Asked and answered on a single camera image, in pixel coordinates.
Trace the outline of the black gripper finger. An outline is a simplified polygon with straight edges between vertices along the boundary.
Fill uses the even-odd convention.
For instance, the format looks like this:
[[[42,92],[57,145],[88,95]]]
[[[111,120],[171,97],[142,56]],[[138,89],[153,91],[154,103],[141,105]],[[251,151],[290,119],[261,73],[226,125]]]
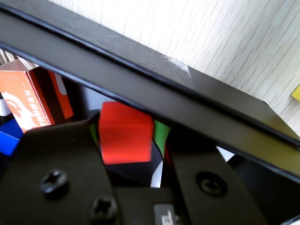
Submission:
[[[120,210],[84,120],[35,128],[0,181],[3,225],[120,225]]]

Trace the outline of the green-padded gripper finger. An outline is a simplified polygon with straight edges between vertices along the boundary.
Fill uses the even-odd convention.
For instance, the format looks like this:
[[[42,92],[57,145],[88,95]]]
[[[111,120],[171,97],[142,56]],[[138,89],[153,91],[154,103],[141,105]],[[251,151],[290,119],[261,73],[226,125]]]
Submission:
[[[267,224],[212,140],[155,121],[154,141],[163,152],[161,184],[173,191],[183,224]]]

